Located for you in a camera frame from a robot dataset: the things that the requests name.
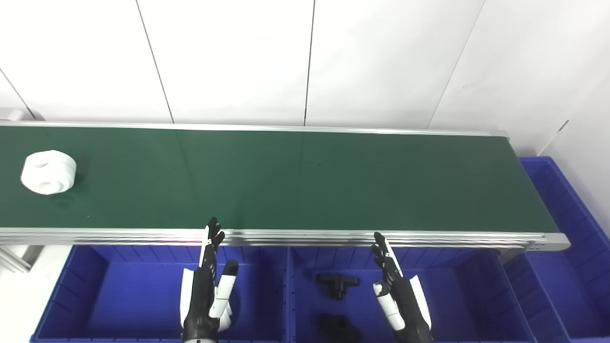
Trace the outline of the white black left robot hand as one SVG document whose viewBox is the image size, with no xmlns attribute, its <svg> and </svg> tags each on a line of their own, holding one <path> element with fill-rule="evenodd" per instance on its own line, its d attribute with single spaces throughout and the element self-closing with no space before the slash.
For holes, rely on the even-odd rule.
<svg viewBox="0 0 610 343">
<path fill-rule="evenodd" d="M 218 273 L 216 254 L 225 233 L 216 217 L 204 229 L 200 258 L 194 271 L 183 270 L 180 295 L 183 343 L 217 343 L 220 332 L 231 326 L 229 299 L 238 275 L 238 261 L 229 259 Z"/>
</svg>

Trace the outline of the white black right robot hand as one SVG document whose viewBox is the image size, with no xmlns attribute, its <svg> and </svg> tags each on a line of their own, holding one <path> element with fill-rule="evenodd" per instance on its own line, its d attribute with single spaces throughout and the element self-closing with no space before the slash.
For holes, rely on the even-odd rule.
<svg viewBox="0 0 610 343">
<path fill-rule="evenodd" d="M 388 319 L 397 343 L 432 343 L 431 317 L 418 276 L 405 278 L 388 239 L 373 234 L 371 250 L 383 277 L 373 283 L 373 291 Z"/>
</svg>

